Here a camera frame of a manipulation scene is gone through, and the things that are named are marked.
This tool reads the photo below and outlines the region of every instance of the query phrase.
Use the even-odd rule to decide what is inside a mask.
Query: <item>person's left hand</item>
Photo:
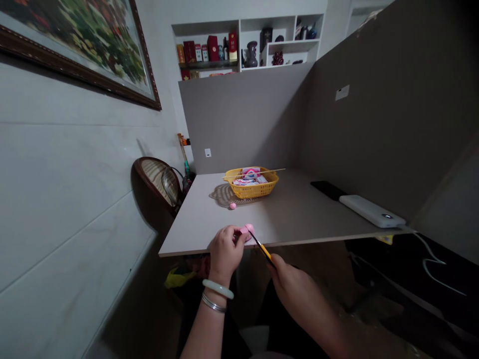
[[[239,235],[235,241],[233,235]],[[231,276],[238,268],[243,257],[244,243],[249,233],[241,234],[240,228],[229,225],[218,231],[210,244],[210,279],[222,286],[230,285]]]

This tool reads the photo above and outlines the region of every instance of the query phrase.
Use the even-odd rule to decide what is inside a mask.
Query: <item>pink ball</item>
[[[249,223],[248,223],[248,224],[245,224],[243,227],[241,227],[241,228],[239,229],[239,231],[240,231],[241,233],[249,233],[248,230],[251,231],[252,234],[254,234],[254,227],[253,227],[252,224],[249,224]]]

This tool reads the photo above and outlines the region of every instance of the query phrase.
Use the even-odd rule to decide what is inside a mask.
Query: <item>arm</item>
[[[209,280],[226,288],[230,286],[231,276],[240,264],[244,243],[248,238],[247,233],[242,234],[235,243],[233,234],[238,234],[239,229],[232,225],[220,229],[210,245]],[[226,298],[219,293],[205,288],[205,294],[209,300],[220,307],[227,306]],[[224,323],[224,313],[214,311],[202,300],[180,358],[220,358]]]
[[[268,265],[274,288],[291,317],[330,358],[349,358],[348,341],[341,322],[313,279],[286,264],[277,254],[272,254],[271,259],[276,267]]]

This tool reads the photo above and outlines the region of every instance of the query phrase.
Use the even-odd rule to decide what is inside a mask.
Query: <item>white power bank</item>
[[[400,216],[357,194],[341,196],[339,201],[379,228],[394,228],[397,227],[398,224],[406,224],[406,221]]]

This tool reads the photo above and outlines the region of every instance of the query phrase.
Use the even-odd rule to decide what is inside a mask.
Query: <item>black phone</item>
[[[325,195],[327,195],[329,198],[332,200],[339,200],[339,198],[342,195],[347,195],[345,191],[342,189],[339,189],[338,187],[332,185],[328,181],[314,181],[311,182],[311,185],[323,192]]]

